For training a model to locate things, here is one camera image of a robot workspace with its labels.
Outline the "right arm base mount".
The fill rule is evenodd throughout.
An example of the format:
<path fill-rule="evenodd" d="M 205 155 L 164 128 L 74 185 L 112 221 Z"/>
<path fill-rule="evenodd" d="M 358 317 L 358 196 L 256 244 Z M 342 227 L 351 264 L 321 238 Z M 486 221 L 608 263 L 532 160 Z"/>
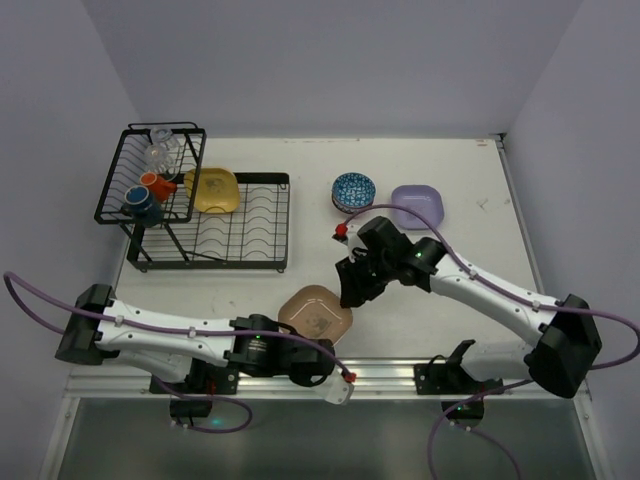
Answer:
<path fill-rule="evenodd" d="M 461 362 L 467 351 L 475 345 L 474 340 L 462 341 L 448 356 L 438 354 L 426 363 L 413 366 L 413 381 L 418 395 L 473 395 L 501 387 L 502 380 L 478 381 L 463 370 Z M 475 427 L 484 418 L 482 400 L 457 407 L 446 417 L 454 424 Z"/>

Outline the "red-inside blue-outside bowl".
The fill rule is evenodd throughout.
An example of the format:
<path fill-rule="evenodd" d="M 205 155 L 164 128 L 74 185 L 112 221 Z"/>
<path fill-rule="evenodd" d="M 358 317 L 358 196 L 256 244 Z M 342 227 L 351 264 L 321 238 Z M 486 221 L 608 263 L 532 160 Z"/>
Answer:
<path fill-rule="evenodd" d="M 371 206 L 371 204 L 368 204 L 367 206 L 366 205 L 364 205 L 364 206 L 346 205 L 346 204 L 343 204 L 343 203 L 339 202 L 336 197 L 332 197 L 331 201 L 332 201 L 333 206 L 338 211 L 340 211 L 341 213 L 344 213 L 346 215 L 356 214 L 357 212 L 363 211 L 367 206 Z"/>

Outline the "brown plastic plate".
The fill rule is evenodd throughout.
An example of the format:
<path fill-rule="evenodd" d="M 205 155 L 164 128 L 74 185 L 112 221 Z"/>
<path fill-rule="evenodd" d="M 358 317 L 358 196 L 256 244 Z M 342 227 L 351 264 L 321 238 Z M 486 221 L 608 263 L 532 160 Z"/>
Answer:
<path fill-rule="evenodd" d="M 336 344 L 353 325 L 353 313 L 340 298 L 321 285 L 308 285 L 296 292 L 278 312 L 278 322 L 300 335 L 327 339 Z"/>

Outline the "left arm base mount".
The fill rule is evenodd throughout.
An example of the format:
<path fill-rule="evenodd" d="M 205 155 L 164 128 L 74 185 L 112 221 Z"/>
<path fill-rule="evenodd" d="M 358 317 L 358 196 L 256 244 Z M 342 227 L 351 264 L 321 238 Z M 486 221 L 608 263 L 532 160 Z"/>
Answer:
<path fill-rule="evenodd" d="M 236 368 L 218 367 L 200 360 L 193 360 L 185 379 L 168 386 L 186 395 L 235 395 L 237 391 L 239 371 Z M 171 400 L 170 417 L 175 420 L 187 420 L 190 424 L 195 419 L 206 418 L 213 409 L 211 401 L 204 400 Z"/>

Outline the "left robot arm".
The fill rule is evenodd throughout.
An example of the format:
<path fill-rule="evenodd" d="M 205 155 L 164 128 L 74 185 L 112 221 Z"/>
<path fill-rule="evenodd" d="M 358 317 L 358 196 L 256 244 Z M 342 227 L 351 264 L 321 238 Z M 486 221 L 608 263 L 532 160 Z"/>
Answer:
<path fill-rule="evenodd" d="M 305 388 L 336 373 L 331 341 L 283 333 L 278 322 L 260 314 L 218 320 L 161 314 L 118 300 L 104 284 L 85 290 L 75 308 L 83 312 L 71 315 L 55 353 L 66 363 L 112 360 L 174 384 L 185 381 L 198 361 L 251 377 L 286 376 Z"/>

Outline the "yellow plastic plate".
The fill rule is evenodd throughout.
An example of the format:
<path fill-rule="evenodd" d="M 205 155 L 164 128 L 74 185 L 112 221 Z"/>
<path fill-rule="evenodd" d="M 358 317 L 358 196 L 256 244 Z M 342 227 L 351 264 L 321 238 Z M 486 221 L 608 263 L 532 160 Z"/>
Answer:
<path fill-rule="evenodd" d="M 240 190 L 235 174 L 225 168 L 202 168 L 184 174 L 183 184 L 189 199 L 195 196 L 194 208 L 204 214 L 230 214 L 240 205 Z"/>

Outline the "blue triangle pattern bowl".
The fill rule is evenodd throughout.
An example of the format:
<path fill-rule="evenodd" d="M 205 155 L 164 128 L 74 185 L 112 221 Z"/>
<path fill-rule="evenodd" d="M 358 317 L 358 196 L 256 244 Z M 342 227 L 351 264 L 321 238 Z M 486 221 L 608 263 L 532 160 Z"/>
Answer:
<path fill-rule="evenodd" d="M 336 197 L 339 202 L 352 206 L 372 205 L 375 196 L 376 185 L 373 180 L 357 172 L 341 174 L 334 180 L 331 189 L 331 198 Z"/>

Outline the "purple plastic plate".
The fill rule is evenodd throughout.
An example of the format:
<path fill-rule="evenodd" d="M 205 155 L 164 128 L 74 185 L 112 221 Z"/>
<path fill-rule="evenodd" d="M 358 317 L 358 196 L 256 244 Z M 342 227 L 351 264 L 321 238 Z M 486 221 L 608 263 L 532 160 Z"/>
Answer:
<path fill-rule="evenodd" d="M 406 207 L 430 225 L 438 227 L 444 220 L 445 212 L 440 193 L 429 185 L 400 185 L 391 193 L 391 203 Z M 393 222 L 405 230 L 428 230 L 429 227 L 419 218 L 404 210 L 392 210 Z"/>

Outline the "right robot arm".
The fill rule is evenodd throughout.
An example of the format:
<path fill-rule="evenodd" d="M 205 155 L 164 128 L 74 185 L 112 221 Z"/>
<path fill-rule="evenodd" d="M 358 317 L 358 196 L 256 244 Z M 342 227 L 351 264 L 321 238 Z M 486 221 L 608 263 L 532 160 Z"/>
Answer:
<path fill-rule="evenodd" d="M 358 308 L 397 281 L 462 303 L 517 336 L 516 342 L 458 345 L 448 363 L 465 379 L 531 380 L 572 398 L 600 353 L 589 305 L 576 295 L 557 300 L 520 288 L 457 257 L 439 240 L 411 241 L 382 216 L 355 232 L 340 224 L 333 238 L 349 250 L 336 264 L 342 307 Z"/>

